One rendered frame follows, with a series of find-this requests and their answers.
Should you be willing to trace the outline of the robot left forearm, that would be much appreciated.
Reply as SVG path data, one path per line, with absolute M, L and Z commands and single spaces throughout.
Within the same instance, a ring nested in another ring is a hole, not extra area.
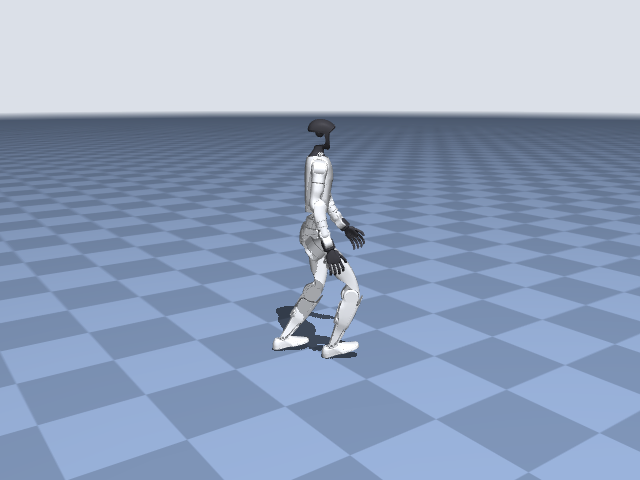
M 332 195 L 330 197 L 327 213 L 330 216 L 331 221 L 334 222 L 339 229 L 342 229 L 346 226 L 346 224 L 342 221 L 343 217 L 341 213 L 338 211 L 337 207 L 335 206 Z

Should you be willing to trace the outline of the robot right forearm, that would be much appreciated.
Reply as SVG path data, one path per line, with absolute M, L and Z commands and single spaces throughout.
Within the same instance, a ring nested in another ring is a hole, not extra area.
M 326 205 L 323 201 L 317 201 L 314 204 L 314 218 L 313 222 L 316 225 L 316 230 L 318 230 L 318 237 L 323 242 L 326 249 L 333 247 L 333 242 L 330 237 L 330 231 L 327 229 L 327 216 L 326 216 Z

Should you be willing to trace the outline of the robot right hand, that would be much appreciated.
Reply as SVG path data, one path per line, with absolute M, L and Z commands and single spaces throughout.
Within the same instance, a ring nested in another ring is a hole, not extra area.
M 332 240 L 332 238 L 331 238 L 331 240 Z M 333 240 L 332 240 L 332 242 L 333 242 Z M 333 266 L 334 275 L 336 275 L 336 274 L 337 274 L 335 264 L 336 264 L 337 269 L 338 269 L 338 274 L 341 274 L 340 266 L 341 266 L 341 268 L 342 268 L 342 272 L 344 272 L 344 271 L 345 271 L 345 269 L 344 269 L 344 266 L 343 266 L 343 264 L 342 264 L 342 262 L 341 262 L 341 259 L 342 259 L 345 263 L 347 263 L 347 260 L 346 260 L 346 258 L 345 258 L 343 255 L 341 255 L 341 254 L 339 253 L 339 251 L 334 250 L 334 249 L 335 249 L 334 242 L 333 242 L 333 247 L 330 247 L 330 248 L 328 248 L 328 249 L 326 249 L 326 248 L 325 248 L 325 246 L 324 246 L 324 244 L 323 244 L 323 242 L 322 242 L 322 241 L 321 241 L 321 245 L 322 245 L 322 247 L 323 247 L 324 252 L 327 252 L 326 260 L 327 260 L 327 264 L 329 265 L 329 271 L 330 271 L 330 274 L 329 274 L 329 275 L 330 275 L 330 276 L 332 275 L 332 267 L 331 267 L 331 264 L 332 264 L 332 266 Z M 338 264 L 338 263 L 340 264 L 340 266 L 339 266 L 339 264 Z

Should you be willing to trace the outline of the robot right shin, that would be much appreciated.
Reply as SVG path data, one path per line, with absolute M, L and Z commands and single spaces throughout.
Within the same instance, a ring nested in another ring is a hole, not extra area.
M 361 303 L 363 295 L 358 300 L 358 293 L 355 290 L 349 289 L 344 292 L 343 299 L 339 302 L 336 315 L 334 317 L 334 329 L 329 341 L 330 348 L 337 347 L 339 341 L 343 337 L 345 331 L 352 322 L 357 309 Z M 337 342 L 338 341 L 338 342 Z M 335 346 L 336 344 L 336 346 Z

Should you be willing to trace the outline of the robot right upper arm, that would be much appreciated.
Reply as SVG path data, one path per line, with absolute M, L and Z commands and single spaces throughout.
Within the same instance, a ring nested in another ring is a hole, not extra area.
M 324 184 L 325 184 L 325 178 L 327 176 L 327 171 L 328 171 L 328 165 L 325 161 L 314 160 L 311 166 L 312 179 L 311 179 L 311 190 L 310 190 L 310 209 L 312 212 L 314 212 L 314 204 L 317 201 L 322 201 L 320 197 L 324 192 Z

